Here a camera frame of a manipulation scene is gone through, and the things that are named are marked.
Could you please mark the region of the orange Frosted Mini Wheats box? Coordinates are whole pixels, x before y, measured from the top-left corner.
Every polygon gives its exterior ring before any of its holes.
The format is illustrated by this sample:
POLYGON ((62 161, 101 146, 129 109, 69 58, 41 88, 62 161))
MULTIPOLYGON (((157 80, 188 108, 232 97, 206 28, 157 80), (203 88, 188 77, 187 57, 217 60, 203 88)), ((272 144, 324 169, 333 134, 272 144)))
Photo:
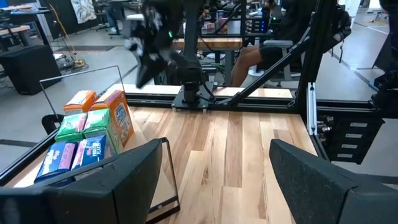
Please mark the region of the orange Frosted Mini Wheats box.
POLYGON ((86 113, 90 110, 98 96, 93 90, 78 91, 75 96, 64 105, 63 110, 67 116, 86 113))
POLYGON ((109 109, 110 117, 117 130, 120 149, 124 149, 124 146, 134 133, 125 92, 122 90, 108 90, 90 108, 91 111, 102 109, 109 109))

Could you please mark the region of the person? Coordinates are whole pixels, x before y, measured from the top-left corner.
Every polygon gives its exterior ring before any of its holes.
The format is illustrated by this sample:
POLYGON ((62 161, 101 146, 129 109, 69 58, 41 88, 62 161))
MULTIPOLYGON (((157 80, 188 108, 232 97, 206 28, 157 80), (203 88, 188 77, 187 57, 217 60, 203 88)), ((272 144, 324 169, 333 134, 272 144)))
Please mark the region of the person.
MULTIPOLYGON (((316 3, 317 0, 282 0, 280 6, 285 9, 285 14, 274 34, 274 39, 291 40, 296 44, 307 30, 316 3)), ((260 63, 273 65, 281 58, 282 51, 278 47, 259 44, 243 48, 231 71, 231 86, 240 87, 252 66, 260 63)))

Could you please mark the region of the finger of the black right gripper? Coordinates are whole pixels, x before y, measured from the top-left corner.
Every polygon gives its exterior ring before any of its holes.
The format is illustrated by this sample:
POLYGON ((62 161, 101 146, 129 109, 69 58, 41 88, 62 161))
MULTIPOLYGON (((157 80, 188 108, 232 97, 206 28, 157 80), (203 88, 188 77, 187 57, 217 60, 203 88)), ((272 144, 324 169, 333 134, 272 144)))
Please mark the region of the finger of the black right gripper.
POLYGON ((137 74, 136 86, 142 88, 162 71, 162 60, 157 58, 152 60, 150 57, 144 57, 141 60, 141 66, 137 74))

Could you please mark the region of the black rounded bracket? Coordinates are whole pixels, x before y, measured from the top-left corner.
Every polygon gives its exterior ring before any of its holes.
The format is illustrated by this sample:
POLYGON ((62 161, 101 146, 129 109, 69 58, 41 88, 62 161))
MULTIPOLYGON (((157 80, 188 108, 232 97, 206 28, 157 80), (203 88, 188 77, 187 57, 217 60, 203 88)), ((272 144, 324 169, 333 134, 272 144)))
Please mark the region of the black rounded bracket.
POLYGON ((65 115, 62 114, 48 114, 42 117, 41 123, 47 134, 56 130, 55 123, 61 124, 65 115))

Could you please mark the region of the black control box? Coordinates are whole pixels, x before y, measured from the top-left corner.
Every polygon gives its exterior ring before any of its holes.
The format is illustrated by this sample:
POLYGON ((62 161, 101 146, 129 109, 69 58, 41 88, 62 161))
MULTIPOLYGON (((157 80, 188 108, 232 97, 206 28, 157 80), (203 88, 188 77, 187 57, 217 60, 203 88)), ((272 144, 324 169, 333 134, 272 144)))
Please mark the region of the black control box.
POLYGON ((321 116, 318 138, 329 160, 361 164, 383 124, 381 118, 321 116))

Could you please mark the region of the wooden top desk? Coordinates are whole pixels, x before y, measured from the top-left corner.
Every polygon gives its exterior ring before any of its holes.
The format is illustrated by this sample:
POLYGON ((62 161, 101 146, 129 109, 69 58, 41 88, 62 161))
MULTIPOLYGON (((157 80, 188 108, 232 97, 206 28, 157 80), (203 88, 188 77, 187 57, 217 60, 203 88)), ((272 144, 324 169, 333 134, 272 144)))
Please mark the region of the wooden top desk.
POLYGON ((174 51, 181 50, 183 56, 188 61, 192 61, 194 64, 199 64, 197 59, 197 50, 209 50, 209 51, 224 51, 226 54, 225 58, 225 80, 224 83, 227 86, 239 87, 245 78, 245 71, 243 71, 243 77, 240 78, 238 75, 238 68, 235 67, 234 51, 241 50, 243 48, 243 42, 240 38, 232 37, 217 37, 217 38, 198 38, 197 43, 193 40, 177 39, 173 41, 172 49, 174 51))

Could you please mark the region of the black storage rack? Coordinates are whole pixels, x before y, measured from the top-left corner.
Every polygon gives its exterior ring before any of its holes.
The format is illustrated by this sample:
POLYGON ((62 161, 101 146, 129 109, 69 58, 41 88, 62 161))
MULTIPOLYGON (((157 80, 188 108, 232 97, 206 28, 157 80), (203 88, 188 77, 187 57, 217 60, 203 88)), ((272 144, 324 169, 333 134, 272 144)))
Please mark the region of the black storage rack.
POLYGON ((200 9, 201 33, 205 37, 265 34, 269 30, 270 12, 264 3, 264 0, 205 0, 200 9))

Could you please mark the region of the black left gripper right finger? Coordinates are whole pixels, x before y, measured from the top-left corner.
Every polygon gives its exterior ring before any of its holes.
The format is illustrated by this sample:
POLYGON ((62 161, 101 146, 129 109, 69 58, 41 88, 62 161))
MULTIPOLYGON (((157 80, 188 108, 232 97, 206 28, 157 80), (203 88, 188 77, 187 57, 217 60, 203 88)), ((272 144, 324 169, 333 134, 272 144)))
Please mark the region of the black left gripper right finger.
POLYGON ((398 190, 280 139, 269 157, 296 224, 398 224, 398 190))

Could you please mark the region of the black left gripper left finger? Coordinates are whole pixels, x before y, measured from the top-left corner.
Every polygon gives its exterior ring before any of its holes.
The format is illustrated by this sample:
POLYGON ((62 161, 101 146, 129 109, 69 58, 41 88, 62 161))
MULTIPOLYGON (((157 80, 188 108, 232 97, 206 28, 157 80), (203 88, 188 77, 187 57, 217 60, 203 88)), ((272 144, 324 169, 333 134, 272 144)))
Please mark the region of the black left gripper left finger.
POLYGON ((0 224, 145 224, 161 164, 153 139, 28 187, 0 187, 0 224))

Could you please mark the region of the green cereal box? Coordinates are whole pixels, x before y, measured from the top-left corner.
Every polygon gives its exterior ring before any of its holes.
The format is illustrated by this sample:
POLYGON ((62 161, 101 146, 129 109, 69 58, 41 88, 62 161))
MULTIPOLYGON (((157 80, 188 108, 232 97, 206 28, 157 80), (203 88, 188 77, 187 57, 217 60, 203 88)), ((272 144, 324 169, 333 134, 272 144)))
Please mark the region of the green cereal box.
POLYGON ((91 138, 105 134, 112 142, 115 153, 121 153, 123 145, 119 137, 118 129, 111 117, 110 110, 106 108, 89 111, 83 128, 84 137, 91 138))
POLYGON ((84 138, 83 129, 85 127, 86 119, 86 113, 73 114, 64 117, 55 140, 57 142, 81 141, 84 138))

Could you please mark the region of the grey office chair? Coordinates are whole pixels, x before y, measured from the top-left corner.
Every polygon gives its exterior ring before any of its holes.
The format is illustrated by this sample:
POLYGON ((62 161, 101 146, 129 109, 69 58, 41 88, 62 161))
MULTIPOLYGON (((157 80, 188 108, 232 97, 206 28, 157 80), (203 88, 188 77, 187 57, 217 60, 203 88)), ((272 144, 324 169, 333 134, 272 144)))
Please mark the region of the grey office chair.
MULTIPOLYGON (((263 45, 265 47, 276 48, 282 56, 285 56, 290 52, 289 50, 294 44, 291 40, 266 40, 263 45)), ((263 87, 282 88, 284 82, 298 82, 300 80, 304 58, 305 52, 300 56, 300 59, 295 59, 290 62, 285 68, 266 81, 263 87)), ((248 80, 255 81, 273 64, 273 62, 262 62, 252 66, 248 71, 248 80)))

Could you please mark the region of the distant wooden desk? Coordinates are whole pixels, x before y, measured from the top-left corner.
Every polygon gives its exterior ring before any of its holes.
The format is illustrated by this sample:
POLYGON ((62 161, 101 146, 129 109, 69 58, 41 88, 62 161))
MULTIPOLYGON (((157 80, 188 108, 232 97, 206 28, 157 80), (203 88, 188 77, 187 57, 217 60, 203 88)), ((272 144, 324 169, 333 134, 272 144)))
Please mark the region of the distant wooden desk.
POLYGON ((15 25, 10 28, 11 35, 19 36, 21 43, 25 46, 32 45, 32 39, 29 32, 36 31, 37 36, 41 38, 43 44, 49 45, 48 38, 40 23, 39 14, 50 14, 51 11, 46 7, 37 8, 33 4, 19 6, 0 7, 0 12, 5 12, 8 23, 15 25))

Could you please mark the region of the silver aluminium extrusion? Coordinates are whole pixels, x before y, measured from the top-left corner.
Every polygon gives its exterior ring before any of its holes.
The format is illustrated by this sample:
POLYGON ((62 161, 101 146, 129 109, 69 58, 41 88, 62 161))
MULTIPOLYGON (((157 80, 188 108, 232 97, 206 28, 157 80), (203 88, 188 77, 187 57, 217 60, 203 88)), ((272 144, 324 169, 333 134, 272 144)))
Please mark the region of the silver aluminium extrusion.
POLYGON ((307 130, 309 135, 316 136, 317 131, 317 98, 314 82, 307 86, 307 130))

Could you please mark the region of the black hanging bag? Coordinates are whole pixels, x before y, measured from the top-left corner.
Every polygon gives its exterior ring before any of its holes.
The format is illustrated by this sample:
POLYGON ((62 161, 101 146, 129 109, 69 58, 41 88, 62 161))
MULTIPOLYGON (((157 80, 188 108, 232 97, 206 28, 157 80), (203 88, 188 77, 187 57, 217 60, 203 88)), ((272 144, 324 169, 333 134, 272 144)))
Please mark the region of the black hanging bag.
POLYGON ((336 4, 332 10, 331 25, 323 43, 322 51, 326 53, 344 41, 351 34, 351 17, 343 6, 336 4))

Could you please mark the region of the black floor cabinet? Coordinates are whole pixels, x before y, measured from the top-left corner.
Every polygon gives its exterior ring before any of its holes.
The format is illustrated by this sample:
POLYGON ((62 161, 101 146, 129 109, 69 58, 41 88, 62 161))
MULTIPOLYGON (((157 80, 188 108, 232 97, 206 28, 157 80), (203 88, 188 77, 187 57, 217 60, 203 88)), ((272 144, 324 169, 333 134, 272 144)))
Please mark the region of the black floor cabinet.
POLYGON ((61 75, 48 45, 33 45, 0 54, 0 64, 16 91, 22 95, 36 95, 42 91, 41 80, 61 75))

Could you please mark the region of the black machine housing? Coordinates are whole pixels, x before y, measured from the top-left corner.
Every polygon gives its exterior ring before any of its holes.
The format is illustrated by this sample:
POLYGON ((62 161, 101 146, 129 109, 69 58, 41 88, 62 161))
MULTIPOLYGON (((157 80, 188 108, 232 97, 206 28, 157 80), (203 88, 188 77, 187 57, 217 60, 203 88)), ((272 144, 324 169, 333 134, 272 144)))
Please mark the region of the black machine housing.
POLYGON ((398 119, 398 71, 390 70, 373 83, 377 93, 371 97, 374 107, 386 118, 398 119))

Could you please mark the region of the colourful printed cloth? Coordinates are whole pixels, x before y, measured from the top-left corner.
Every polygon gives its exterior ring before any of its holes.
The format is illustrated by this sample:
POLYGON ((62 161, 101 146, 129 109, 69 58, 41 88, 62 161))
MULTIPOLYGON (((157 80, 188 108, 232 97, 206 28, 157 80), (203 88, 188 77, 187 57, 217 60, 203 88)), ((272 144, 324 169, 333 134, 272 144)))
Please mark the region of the colourful printed cloth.
POLYGON ((93 0, 70 0, 78 24, 83 24, 97 18, 93 0))

